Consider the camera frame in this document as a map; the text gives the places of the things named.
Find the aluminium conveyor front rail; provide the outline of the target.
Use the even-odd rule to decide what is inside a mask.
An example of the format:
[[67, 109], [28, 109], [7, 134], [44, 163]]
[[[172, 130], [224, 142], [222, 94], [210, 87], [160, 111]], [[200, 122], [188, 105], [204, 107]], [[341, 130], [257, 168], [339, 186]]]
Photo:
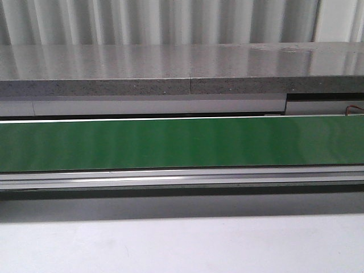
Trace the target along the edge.
[[363, 166], [151, 169], [1, 175], [2, 190], [86, 187], [362, 184]]

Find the white pleated curtain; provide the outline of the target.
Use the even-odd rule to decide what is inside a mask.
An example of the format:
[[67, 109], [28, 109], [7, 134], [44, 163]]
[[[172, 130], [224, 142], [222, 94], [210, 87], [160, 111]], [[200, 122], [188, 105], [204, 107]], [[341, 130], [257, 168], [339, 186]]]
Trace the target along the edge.
[[3, 45], [362, 41], [362, 1], [1, 2]]

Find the white cabinet front panel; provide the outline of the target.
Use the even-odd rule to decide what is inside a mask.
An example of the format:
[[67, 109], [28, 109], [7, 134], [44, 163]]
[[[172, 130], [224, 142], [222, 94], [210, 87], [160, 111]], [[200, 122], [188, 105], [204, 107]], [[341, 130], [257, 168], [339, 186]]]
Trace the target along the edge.
[[343, 114], [363, 93], [2, 97], [1, 117]]

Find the grey stone countertop slab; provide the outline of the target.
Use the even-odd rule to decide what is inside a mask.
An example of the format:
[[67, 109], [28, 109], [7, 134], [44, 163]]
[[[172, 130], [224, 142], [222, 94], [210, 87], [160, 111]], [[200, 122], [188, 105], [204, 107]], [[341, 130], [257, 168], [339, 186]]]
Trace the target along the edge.
[[361, 92], [362, 43], [1, 47], [3, 97]]

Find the green conveyor belt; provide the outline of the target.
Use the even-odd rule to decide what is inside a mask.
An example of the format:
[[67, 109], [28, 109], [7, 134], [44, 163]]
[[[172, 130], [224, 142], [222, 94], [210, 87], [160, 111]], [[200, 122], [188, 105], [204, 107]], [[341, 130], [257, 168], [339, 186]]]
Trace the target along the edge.
[[6, 121], [1, 171], [363, 163], [363, 116]]

